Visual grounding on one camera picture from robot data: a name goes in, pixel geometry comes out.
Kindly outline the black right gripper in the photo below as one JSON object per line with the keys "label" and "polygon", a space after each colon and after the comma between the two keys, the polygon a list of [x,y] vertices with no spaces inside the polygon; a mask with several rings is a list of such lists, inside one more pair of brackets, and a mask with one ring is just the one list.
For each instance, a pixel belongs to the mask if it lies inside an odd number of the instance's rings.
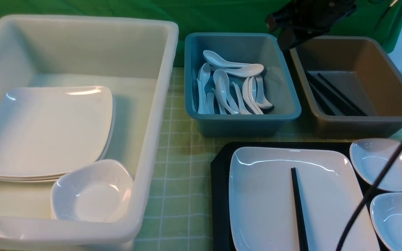
{"label": "black right gripper", "polygon": [[270,33],[281,30],[277,43],[281,51],[288,51],[329,33],[354,11],[354,0],[291,0],[266,17],[266,26]]}

